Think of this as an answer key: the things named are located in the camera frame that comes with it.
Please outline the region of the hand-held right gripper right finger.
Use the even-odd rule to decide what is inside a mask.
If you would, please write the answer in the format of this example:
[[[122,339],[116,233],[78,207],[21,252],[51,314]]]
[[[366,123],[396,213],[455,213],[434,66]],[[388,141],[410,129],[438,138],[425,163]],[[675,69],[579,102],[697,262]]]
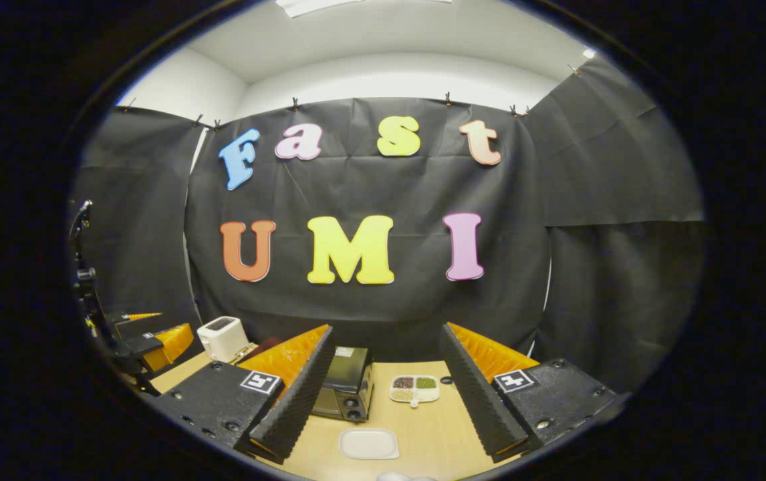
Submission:
[[[486,454],[502,462],[618,414],[618,396],[572,362],[538,362],[447,323],[439,348]]]

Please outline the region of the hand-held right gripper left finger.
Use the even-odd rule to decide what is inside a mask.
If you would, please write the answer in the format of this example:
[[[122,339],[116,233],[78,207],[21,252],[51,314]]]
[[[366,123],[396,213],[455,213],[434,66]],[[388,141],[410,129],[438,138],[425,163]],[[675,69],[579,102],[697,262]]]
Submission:
[[[156,399],[203,440],[281,464],[289,457],[336,350],[322,325],[239,365],[214,361]]]

